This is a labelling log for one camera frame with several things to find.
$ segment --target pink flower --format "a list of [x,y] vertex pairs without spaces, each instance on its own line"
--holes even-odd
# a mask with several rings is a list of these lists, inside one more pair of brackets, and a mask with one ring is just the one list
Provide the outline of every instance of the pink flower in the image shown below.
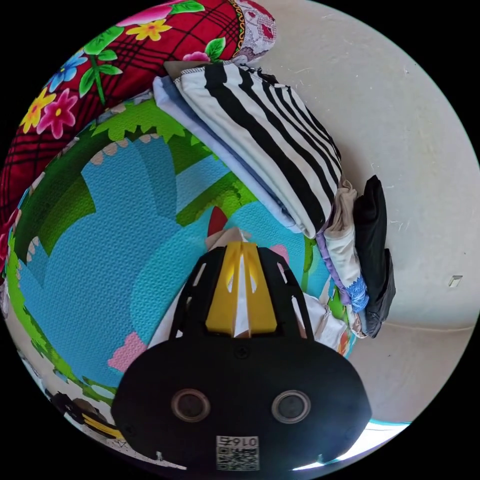
[[150,22],[155,22],[156,20],[164,19],[172,10],[172,5],[184,2],[185,0],[175,0],[164,3],[163,5],[156,5],[146,10],[136,13],[135,15],[129,16],[125,20],[117,23],[117,27],[128,27],[129,25],[142,25],[148,24]]
[[9,232],[10,228],[15,223],[18,213],[19,209],[16,208],[7,222],[0,228],[0,271],[4,269],[5,261],[7,260],[7,255],[9,253]]
[[75,116],[70,109],[77,103],[77,96],[69,97],[70,89],[66,88],[58,100],[49,103],[40,119],[36,132],[41,134],[47,127],[50,127],[51,133],[55,139],[60,139],[64,134],[64,125],[73,127],[75,125]]
[[108,366],[125,373],[133,361],[145,350],[147,350],[147,346],[134,331],[127,335],[124,345],[113,352],[112,358],[108,360]]
[[193,53],[187,53],[182,60],[184,62],[209,62],[210,57],[203,51],[194,51]]

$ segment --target barcode label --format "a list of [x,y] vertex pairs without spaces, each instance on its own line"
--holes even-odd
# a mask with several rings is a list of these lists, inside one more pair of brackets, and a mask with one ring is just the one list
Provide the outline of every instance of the barcode label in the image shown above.
[[260,470],[257,436],[217,436],[216,469],[230,471]]

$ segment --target light blue cloth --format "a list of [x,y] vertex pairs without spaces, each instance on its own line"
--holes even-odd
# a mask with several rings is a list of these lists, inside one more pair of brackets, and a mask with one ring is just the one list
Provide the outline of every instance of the light blue cloth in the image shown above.
[[294,233],[301,232],[274,192],[245,160],[193,111],[169,76],[155,78],[153,96],[157,107],[177,120],[216,154],[284,227]]

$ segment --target white wall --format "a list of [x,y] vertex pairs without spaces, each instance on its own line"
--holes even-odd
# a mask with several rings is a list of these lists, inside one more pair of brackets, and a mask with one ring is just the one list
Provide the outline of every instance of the white wall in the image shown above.
[[[367,25],[312,1],[258,1],[278,28],[259,65],[329,130],[357,190],[373,174],[384,186],[397,287],[390,321],[474,325],[480,170],[454,110],[414,59]],[[453,275],[463,275],[457,288]]]
[[449,379],[472,332],[385,323],[376,338],[357,341],[348,359],[363,381],[373,418],[412,422]]

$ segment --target black and white striped cloth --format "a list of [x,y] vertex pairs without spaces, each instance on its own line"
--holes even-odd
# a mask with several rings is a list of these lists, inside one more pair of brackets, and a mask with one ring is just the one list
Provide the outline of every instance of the black and white striped cloth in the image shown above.
[[175,84],[278,196],[300,230],[314,238],[332,210],[341,156],[297,93],[231,62],[184,70]]

